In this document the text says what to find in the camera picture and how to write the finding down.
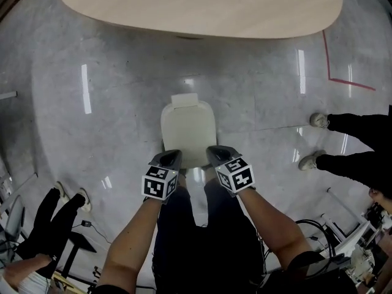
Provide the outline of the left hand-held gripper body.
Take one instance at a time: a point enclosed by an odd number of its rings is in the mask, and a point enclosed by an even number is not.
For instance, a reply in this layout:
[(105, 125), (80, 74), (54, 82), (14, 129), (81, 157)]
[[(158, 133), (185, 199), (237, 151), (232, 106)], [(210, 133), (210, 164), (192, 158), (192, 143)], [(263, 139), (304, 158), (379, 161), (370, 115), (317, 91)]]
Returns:
[(159, 154), (153, 157), (152, 161), (148, 164), (147, 172), (142, 176), (141, 193), (146, 198), (155, 198), (166, 202), (177, 187), (183, 154), (180, 151), (178, 161), (173, 167), (161, 166), (159, 163)]

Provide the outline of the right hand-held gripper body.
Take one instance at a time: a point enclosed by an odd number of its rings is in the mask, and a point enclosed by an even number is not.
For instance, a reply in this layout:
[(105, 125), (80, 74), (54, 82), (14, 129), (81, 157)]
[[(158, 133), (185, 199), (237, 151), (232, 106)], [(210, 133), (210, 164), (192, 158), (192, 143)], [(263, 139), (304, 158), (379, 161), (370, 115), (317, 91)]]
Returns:
[(218, 162), (211, 154), (211, 147), (206, 149), (206, 156), (215, 169), (220, 185), (230, 195), (237, 195), (244, 189), (255, 190), (255, 179), (252, 165), (244, 160), (242, 154), (237, 152), (237, 157), (228, 162)]

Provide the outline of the white lidded trash bin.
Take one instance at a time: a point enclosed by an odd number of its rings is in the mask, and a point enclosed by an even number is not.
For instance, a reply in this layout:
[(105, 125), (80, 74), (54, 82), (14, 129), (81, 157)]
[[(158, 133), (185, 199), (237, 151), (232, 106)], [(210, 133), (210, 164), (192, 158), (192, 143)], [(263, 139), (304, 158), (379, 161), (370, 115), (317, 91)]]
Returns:
[(208, 165), (206, 149), (217, 145), (216, 120), (210, 104), (196, 93), (171, 96), (163, 110), (160, 126), (164, 150), (182, 152), (182, 168)]

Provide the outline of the person's right forearm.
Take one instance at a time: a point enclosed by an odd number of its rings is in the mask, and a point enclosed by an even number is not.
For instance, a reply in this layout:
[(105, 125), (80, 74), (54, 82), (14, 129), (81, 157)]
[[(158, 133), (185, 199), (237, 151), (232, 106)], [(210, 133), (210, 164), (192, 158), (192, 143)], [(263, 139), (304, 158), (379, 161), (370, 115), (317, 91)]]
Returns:
[(256, 190), (243, 189), (239, 192), (239, 197), (258, 233), (283, 269), (286, 270), (298, 255), (312, 250), (299, 225), (271, 205)]

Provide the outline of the person's left forearm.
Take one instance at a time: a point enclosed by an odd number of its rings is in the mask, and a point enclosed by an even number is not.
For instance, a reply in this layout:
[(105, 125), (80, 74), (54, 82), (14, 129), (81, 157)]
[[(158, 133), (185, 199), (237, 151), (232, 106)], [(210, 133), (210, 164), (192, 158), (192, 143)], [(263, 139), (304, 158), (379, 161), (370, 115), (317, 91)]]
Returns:
[(130, 222), (112, 242), (93, 294), (135, 294), (137, 277), (148, 254), (160, 200), (142, 203)]

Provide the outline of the person's legs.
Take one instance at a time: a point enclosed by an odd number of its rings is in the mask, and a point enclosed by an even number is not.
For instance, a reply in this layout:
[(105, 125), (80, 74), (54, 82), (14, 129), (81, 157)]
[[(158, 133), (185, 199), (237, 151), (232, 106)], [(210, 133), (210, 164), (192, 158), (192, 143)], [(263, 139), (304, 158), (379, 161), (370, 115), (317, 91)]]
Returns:
[(206, 227), (196, 225), (184, 186), (160, 209), (152, 265), (156, 294), (254, 294), (263, 272), (257, 231), (216, 178), (204, 191)]

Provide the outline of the black metal stand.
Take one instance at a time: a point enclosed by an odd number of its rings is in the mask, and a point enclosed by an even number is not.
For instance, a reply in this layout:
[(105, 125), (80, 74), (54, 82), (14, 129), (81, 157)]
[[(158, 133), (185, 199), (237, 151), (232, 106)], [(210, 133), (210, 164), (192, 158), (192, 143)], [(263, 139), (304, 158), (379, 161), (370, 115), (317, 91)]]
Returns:
[(81, 233), (71, 232), (69, 235), (69, 240), (73, 243), (73, 248), (72, 248), (72, 250), (69, 254), (69, 257), (66, 261), (66, 264), (61, 272), (61, 276), (65, 279), (69, 275), (70, 269), (72, 267), (72, 264), (75, 260), (76, 254), (79, 249), (81, 249), (83, 251), (91, 252), (93, 254), (97, 253), (95, 248), (91, 245), (91, 243)]

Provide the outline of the person's torso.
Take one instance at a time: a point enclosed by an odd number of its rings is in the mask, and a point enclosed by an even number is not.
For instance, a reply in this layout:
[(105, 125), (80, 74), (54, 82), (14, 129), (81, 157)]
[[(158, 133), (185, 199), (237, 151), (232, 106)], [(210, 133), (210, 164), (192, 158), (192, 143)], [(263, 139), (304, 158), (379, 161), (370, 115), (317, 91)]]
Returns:
[(358, 294), (354, 282), (339, 265), (338, 255), (323, 258), (307, 251), (296, 256), (286, 270), (275, 270), (251, 283), (218, 278), (216, 281), (186, 281), (178, 288), (157, 285), (156, 294)]

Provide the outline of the red floor tape line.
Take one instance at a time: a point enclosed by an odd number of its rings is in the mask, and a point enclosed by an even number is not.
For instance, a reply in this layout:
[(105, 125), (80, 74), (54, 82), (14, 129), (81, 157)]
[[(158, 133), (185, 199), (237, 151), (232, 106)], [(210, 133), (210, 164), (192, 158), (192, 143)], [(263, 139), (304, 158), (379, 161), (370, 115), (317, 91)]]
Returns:
[(325, 30), (322, 30), (322, 37), (323, 37), (323, 44), (324, 44), (325, 56), (326, 56), (326, 69), (327, 69), (328, 80), (332, 81), (332, 82), (335, 82), (335, 83), (351, 85), (351, 86), (354, 86), (354, 87), (363, 88), (363, 89), (367, 89), (367, 90), (370, 90), (370, 91), (376, 91), (376, 89), (371, 87), (371, 86), (366, 86), (366, 85), (363, 85), (361, 83), (356, 83), (356, 82), (343, 80), (343, 79), (339, 79), (339, 78), (333, 78), (331, 76), (330, 56), (329, 56), (329, 51), (328, 51), (328, 43), (327, 43), (327, 40), (326, 40)]

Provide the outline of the round wooden table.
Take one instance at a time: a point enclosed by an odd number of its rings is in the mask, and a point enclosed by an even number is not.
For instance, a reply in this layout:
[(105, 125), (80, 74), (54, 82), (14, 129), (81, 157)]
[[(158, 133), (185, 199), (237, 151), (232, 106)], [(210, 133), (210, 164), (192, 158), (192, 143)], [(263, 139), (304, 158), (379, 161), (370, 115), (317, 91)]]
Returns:
[(343, 0), (61, 0), (114, 25), (195, 36), (286, 39), (320, 32)]

